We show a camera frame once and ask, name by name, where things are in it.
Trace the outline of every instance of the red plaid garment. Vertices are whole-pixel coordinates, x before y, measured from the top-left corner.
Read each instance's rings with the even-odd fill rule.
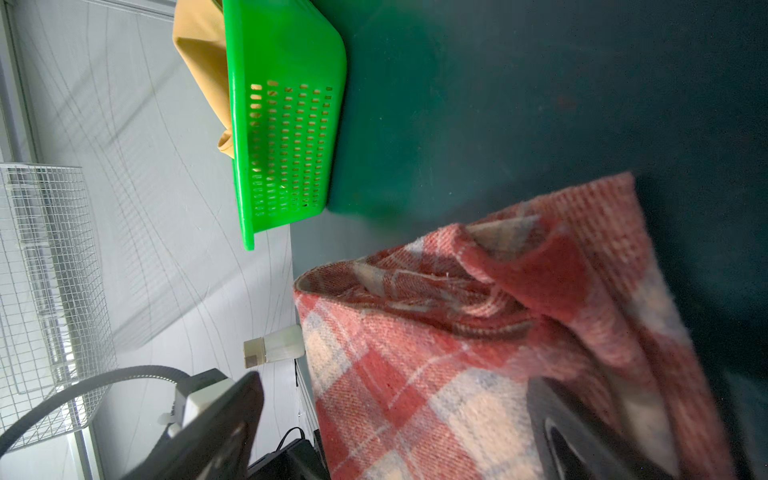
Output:
[[[542,478],[532,376],[673,475],[734,478],[630,174],[318,267],[295,297],[334,478]]]

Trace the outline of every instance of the table surface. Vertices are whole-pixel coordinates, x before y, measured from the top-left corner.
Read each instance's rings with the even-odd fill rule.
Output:
[[[295,275],[630,170],[716,395],[765,376],[765,2],[315,3],[349,77]]]

